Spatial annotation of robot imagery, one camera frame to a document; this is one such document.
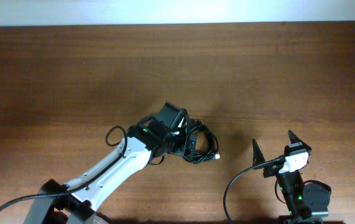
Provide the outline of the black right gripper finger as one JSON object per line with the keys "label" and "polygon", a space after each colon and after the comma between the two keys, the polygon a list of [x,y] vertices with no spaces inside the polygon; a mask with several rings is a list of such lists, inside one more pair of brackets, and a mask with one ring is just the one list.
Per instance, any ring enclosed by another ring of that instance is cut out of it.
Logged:
{"label": "black right gripper finger", "polygon": [[252,159],[252,166],[258,166],[265,162],[264,155],[255,139],[252,140],[252,148],[253,148],[253,159]]}
{"label": "black right gripper finger", "polygon": [[289,146],[301,146],[303,144],[302,140],[292,131],[288,131],[288,137],[290,140]]}

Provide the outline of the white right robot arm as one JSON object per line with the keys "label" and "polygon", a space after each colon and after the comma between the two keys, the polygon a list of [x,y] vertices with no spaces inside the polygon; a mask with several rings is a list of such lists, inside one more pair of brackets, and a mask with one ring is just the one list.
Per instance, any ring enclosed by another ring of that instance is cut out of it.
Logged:
{"label": "white right robot arm", "polygon": [[309,164],[312,148],[293,131],[288,131],[288,136],[290,144],[285,146],[284,153],[269,161],[253,139],[253,168],[262,169],[265,178],[276,178],[290,213],[279,216],[278,223],[323,223],[329,215],[331,187],[317,180],[302,179],[300,170]]}

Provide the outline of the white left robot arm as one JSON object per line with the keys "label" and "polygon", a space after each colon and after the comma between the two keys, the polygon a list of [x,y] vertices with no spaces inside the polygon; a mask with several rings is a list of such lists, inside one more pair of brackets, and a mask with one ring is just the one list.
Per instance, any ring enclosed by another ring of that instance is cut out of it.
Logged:
{"label": "white left robot arm", "polygon": [[170,103],[123,130],[123,138],[92,168],[63,185],[55,180],[40,189],[25,223],[101,223],[101,204],[132,174],[153,159],[172,154],[191,157],[197,122],[187,110]]}

